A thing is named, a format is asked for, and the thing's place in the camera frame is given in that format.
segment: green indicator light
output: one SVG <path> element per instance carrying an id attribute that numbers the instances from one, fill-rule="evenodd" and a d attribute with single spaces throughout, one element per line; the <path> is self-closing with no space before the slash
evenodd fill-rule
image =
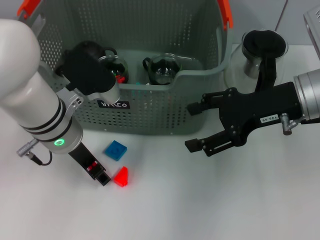
<path id="1" fill-rule="evenodd" d="M 63 145 L 63 144 L 65 144 L 65 140 L 64 139 L 58 139 L 58 140 L 56 140 L 55 142 L 54 142 L 54 145 L 56 145 L 56 146 L 61 146 L 61 145 Z"/>

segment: glass coffee pot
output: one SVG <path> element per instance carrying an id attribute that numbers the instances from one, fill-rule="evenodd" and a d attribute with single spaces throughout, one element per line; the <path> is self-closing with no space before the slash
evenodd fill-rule
<path id="1" fill-rule="evenodd" d="M 275 31 L 252 30 L 242 37 L 224 71 L 228 88 L 248 94 L 282 82 L 288 43 Z"/>

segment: orange basket handle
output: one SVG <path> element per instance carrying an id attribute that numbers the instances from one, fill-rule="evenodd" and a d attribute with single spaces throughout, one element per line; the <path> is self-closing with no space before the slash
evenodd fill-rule
<path id="1" fill-rule="evenodd" d="M 234 21 L 232 19 L 229 0 L 217 0 L 217 1 L 220 7 L 221 15 L 222 15 L 223 29 L 227 30 L 227 22 L 229 22 L 229 28 L 232 29 L 234 27 Z"/>
<path id="2" fill-rule="evenodd" d="M 41 0 L 24 0 L 18 11 L 16 12 L 16 15 L 19 17 L 21 12 L 24 10 L 26 12 L 26 15 L 24 15 L 24 19 L 27 19 L 32 15 L 40 2 Z"/>

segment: blue block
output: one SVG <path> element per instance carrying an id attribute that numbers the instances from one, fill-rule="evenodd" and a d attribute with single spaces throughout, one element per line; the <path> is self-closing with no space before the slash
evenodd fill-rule
<path id="1" fill-rule="evenodd" d="M 104 154 L 116 161 L 119 161 L 126 151 L 127 151 L 126 146 L 123 146 L 121 143 L 117 141 L 113 141 L 110 144 L 110 146 L 106 148 L 106 150 L 104 151 Z"/>

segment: black label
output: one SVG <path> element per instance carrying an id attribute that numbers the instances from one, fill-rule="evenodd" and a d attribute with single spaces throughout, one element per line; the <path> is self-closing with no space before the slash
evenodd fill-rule
<path id="1" fill-rule="evenodd" d="M 118 101 L 114 104 L 107 104 L 102 100 L 97 100 L 99 108 L 103 109 L 130 109 L 130 104 L 128 101 Z"/>

